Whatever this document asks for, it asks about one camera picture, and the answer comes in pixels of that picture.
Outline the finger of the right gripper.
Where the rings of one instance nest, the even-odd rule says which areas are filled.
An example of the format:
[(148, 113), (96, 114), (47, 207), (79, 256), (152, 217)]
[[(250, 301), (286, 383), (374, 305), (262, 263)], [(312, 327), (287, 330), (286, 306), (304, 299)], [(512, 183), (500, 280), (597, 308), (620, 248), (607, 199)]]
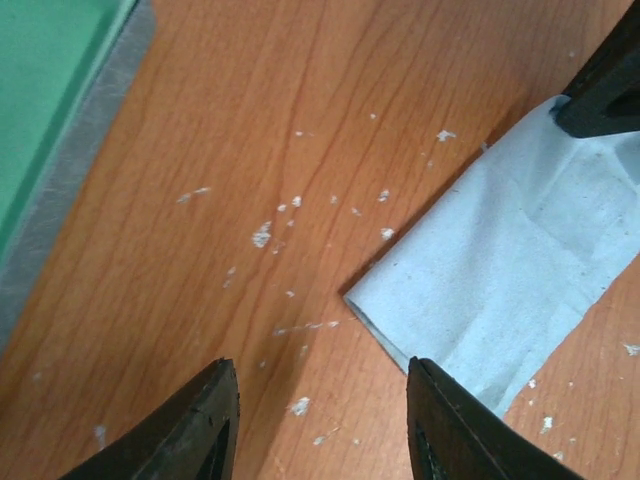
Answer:
[(634, 1), (563, 91), (558, 126), (574, 138), (639, 130), (639, 3)]

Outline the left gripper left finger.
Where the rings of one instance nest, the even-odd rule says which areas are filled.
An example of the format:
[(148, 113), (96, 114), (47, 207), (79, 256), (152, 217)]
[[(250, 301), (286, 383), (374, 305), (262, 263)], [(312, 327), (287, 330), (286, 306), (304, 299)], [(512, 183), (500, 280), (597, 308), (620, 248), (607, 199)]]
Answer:
[(138, 425), (65, 479), (230, 479), (240, 418), (233, 361), (196, 374)]

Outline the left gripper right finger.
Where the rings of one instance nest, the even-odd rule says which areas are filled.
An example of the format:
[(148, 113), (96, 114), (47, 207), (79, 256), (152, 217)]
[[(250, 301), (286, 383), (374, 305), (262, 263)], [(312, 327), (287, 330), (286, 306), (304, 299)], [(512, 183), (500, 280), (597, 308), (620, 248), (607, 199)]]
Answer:
[(413, 357), (407, 427), (415, 479), (578, 479), (430, 359)]

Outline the blue cleaning cloth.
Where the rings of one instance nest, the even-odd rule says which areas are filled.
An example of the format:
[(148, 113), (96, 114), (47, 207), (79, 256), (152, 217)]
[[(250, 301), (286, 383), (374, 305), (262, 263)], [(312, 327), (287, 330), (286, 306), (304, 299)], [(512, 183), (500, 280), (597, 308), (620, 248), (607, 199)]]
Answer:
[(639, 136), (578, 139), (553, 97), (475, 160), (345, 296), (401, 369), (496, 415), (639, 252)]

